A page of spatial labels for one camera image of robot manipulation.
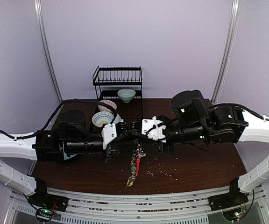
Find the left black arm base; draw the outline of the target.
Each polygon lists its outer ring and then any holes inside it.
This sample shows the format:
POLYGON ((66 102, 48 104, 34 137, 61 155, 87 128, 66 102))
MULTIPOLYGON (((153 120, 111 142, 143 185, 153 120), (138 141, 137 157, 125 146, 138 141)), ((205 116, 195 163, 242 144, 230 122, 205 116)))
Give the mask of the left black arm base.
POLYGON ((32 205, 61 212, 66 211, 69 201, 67 197, 48 193, 46 182, 40 178, 35 178, 35 183, 35 193, 28 197, 32 205))

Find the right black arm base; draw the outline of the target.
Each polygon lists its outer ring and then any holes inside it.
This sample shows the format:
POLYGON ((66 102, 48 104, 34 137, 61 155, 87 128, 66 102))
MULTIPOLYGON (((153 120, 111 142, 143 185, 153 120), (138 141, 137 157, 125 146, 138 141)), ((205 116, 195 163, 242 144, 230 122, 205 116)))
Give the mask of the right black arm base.
POLYGON ((229 184, 229 191, 224 194, 210 196, 208 202, 211 211, 222 210, 240 205, 242 202, 248 202, 248 193, 240 192, 238 186, 238 177, 233 179, 229 184))

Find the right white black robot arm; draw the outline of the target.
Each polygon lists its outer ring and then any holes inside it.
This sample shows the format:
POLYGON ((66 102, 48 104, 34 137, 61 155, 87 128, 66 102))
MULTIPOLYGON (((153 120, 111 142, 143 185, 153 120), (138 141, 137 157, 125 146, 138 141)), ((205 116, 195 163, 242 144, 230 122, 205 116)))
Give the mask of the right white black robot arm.
MULTIPOLYGON (((269 143, 269 118, 245 106, 234 103, 208 105, 199 90, 175 95, 170 106, 176 118, 143 119, 144 137, 166 146, 203 141, 209 143, 263 142, 269 143)), ((269 154, 255 168, 240 176, 235 188, 225 194, 225 203, 236 205, 242 194, 250 193, 269 179, 269 154)))

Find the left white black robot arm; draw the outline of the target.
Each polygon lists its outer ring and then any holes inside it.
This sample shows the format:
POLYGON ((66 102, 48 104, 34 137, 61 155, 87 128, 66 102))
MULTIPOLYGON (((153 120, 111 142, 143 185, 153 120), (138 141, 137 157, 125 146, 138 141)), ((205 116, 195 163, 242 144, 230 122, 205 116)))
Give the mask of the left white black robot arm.
POLYGON ((127 123, 116 123, 113 118, 101 123, 100 133, 91 133, 86 128, 82 111, 70 110, 58 117, 58 126, 53 130, 42 129, 35 133, 9 135, 0 130, 0 181, 34 200, 42 207, 52 203, 44 180, 26 177, 2 158, 22 158, 30 161, 66 162, 78 155, 100 154, 110 143, 130 135, 127 123))

